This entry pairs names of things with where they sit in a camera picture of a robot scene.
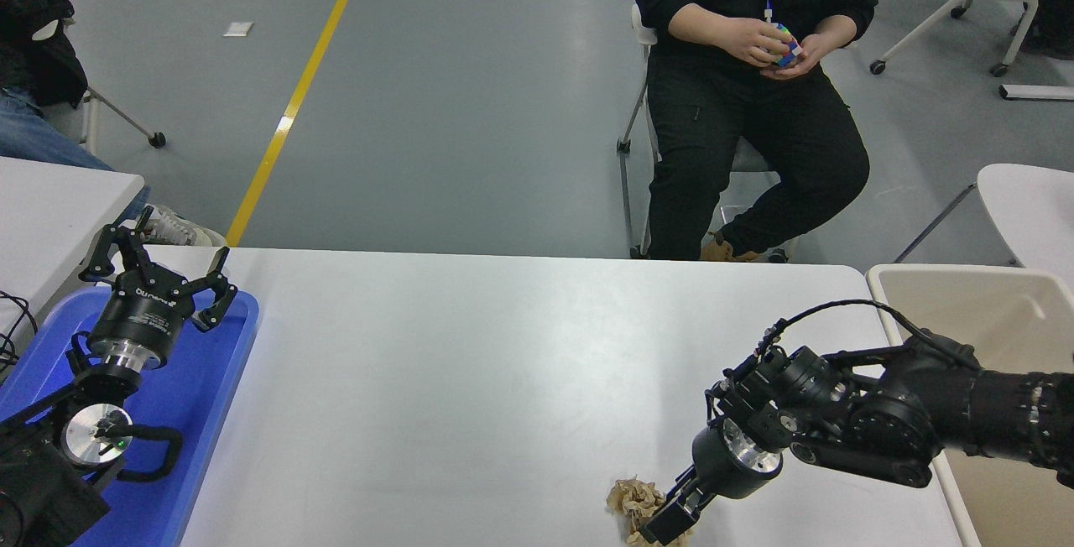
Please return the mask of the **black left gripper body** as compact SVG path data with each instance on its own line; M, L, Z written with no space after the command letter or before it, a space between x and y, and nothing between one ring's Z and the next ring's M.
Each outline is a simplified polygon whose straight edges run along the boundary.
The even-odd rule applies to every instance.
M135 269L119 274L93 326L88 347L105 356L114 343L132 343L151 351L153 359L169 359L180 336L183 325L193 315L193 296L176 294L185 277L161 269L147 278Z

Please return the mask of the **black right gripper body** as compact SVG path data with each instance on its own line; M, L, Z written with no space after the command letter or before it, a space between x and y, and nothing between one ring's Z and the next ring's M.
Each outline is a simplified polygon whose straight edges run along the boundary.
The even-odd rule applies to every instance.
M696 489L708 500L741 500L769 481L769 454L736 427L730 433L728 437L722 427L708 427L693 440Z

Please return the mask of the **person's left hand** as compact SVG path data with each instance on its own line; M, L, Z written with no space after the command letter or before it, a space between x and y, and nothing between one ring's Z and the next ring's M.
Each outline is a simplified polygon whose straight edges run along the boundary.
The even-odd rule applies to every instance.
M822 34L806 35L800 44L801 53L786 66L775 63L763 66L759 75L774 81L790 81L806 76L821 63L821 58L829 53L827 38Z

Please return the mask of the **person's right hand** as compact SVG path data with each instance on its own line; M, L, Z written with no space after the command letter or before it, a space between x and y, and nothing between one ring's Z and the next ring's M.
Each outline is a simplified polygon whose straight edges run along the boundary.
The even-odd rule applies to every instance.
M773 23L748 17L730 17L726 23L722 49L755 68L777 64L790 52L789 39Z

